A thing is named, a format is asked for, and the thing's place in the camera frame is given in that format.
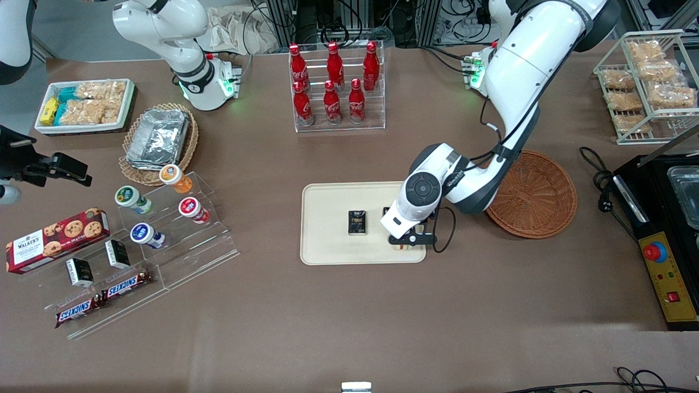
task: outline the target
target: bottle cap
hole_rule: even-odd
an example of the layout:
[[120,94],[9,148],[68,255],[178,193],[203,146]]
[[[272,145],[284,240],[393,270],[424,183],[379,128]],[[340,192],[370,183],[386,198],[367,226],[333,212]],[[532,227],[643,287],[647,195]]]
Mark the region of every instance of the bottle cap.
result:
[[117,190],[114,194],[114,202],[119,206],[124,206],[128,208],[134,205],[140,198],[140,193],[136,188],[130,185],[125,185]]
[[180,202],[180,214],[185,217],[192,218],[199,214],[201,210],[201,204],[196,198],[188,196]]
[[134,243],[146,244],[153,239],[154,233],[153,227],[145,222],[139,222],[131,229],[131,240]]
[[182,180],[182,170],[175,164],[167,164],[160,170],[160,181],[167,185],[177,184]]

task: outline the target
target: brown tabletop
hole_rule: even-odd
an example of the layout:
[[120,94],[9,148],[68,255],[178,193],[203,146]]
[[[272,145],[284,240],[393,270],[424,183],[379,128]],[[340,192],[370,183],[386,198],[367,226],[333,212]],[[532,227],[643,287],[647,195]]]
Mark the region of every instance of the brown tabletop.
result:
[[[233,230],[241,255],[80,341],[52,329],[35,291],[0,275],[0,386],[13,392],[499,392],[614,380],[613,366],[649,368],[696,389],[699,334],[668,333],[637,245],[597,210],[593,169],[649,147],[619,147],[591,70],[608,48],[574,54],[541,99],[529,149],[568,171],[579,196],[562,234],[524,240],[485,214],[458,216],[452,245],[419,264],[306,266],[299,258],[301,191],[309,183],[403,180],[417,153],[448,142],[462,154],[496,140],[478,122],[482,99],[420,50],[388,51],[387,128],[298,135],[286,55],[255,57],[238,100],[194,111],[190,169]],[[459,52],[470,52],[466,48]],[[135,113],[189,105],[165,62],[49,63],[49,80],[130,78]],[[486,119],[497,119],[492,108]],[[92,187],[22,185],[0,207],[0,239],[99,206],[129,182],[117,164],[124,134],[47,138],[36,149],[89,164]]]

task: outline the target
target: wire rack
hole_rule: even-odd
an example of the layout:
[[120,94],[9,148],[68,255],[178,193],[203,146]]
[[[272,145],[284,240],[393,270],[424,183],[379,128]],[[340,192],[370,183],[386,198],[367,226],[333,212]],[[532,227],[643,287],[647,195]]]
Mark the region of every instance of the wire rack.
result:
[[[653,106],[648,101],[648,94],[657,85],[668,87],[696,86],[699,77],[692,65],[687,51],[682,43],[682,30],[665,31],[632,31],[624,34],[612,49],[602,58],[594,69],[597,75],[605,100],[609,101],[610,92],[636,91],[643,103],[642,110],[636,111],[616,111],[609,109],[612,119],[617,115],[641,115],[643,120],[634,127],[620,129],[614,126],[617,132],[618,145],[630,144],[650,144],[667,143],[699,124],[699,108],[678,108],[667,109]],[[673,78],[669,81],[657,82],[642,80],[638,76],[636,65],[631,56],[629,45],[631,43],[644,43],[656,41],[665,55],[666,59],[674,58],[675,48],[677,48],[684,58],[686,70],[683,77]],[[610,90],[607,89],[603,80],[604,70],[621,70],[631,73],[635,82],[633,90]]]

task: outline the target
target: wicker basket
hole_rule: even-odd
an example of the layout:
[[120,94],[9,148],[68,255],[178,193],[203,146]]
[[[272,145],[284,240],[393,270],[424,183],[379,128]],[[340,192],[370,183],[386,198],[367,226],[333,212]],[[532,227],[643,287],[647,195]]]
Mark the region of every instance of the wicker basket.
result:
[[[187,128],[187,135],[185,136],[185,145],[182,147],[182,156],[180,158],[180,163],[178,164],[180,169],[182,169],[182,172],[185,172],[187,165],[189,165],[189,162],[192,160],[194,150],[196,149],[196,142],[199,139],[199,126],[196,125],[194,115],[192,115],[192,112],[189,109],[185,108],[184,106],[181,106],[178,103],[161,103],[159,105],[154,106],[151,109],[177,109],[189,115],[189,127]],[[142,118],[142,116],[143,114],[138,116],[138,119],[136,119],[136,121],[133,124],[131,124],[131,127],[129,128],[129,132],[124,138],[124,143],[122,144],[122,146],[124,147],[124,152],[129,151],[131,140],[134,138],[134,133],[136,132],[136,129],[140,124],[140,119]],[[157,187],[159,185],[163,185],[163,182],[160,181],[158,171],[144,171],[142,169],[136,169],[129,165],[126,156],[119,158],[119,166],[121,167],[124,176],[126,176],[129,180],[150,187]]]
[[486,212],[511,234],[548,238],[560,234],[576,210],[575,186],[565,170],[539,152],[524,150]]

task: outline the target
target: red label bottle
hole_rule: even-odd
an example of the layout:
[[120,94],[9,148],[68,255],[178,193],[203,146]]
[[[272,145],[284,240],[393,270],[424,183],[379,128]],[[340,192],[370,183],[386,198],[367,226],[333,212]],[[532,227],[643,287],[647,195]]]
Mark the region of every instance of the red label bottle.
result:
[[379,58],[376,56],[376,42],[369,41],[366,44],[366,56],[364,57],[364,89],[373,92],[379,82]]
[[306,68],[305,60],[301,56],[301,50],[298,45],[292,43],[289,45],[289,53],[291,53],[291,76],[294,82],[301,82],[304,92],[310,92],[310,80],[308,79],[308,68]]
[[294,82],[294,109],[298,115],[298,125],[308,127],[315,122],[315,116],[310,110],[310,100],[303,91],[301,82]]
[[325,116],[329,124],[335,125],[343,122],[343,115],[340,113],[340,97],[338,97],[338,93],[335,91],[335,84],[332,80],[325,82],[323,103],[325,103]]
[[335,85],[335,90],[341,92],[345,89],[345,66],[338,54],[338,43],[331,41],[328,52],[328,77]]
[[349,118],[359,124],[366,119],[364,110],[364,92],[361,91],[361,81],[359,78],[352,79],[352,91],[349,92]]

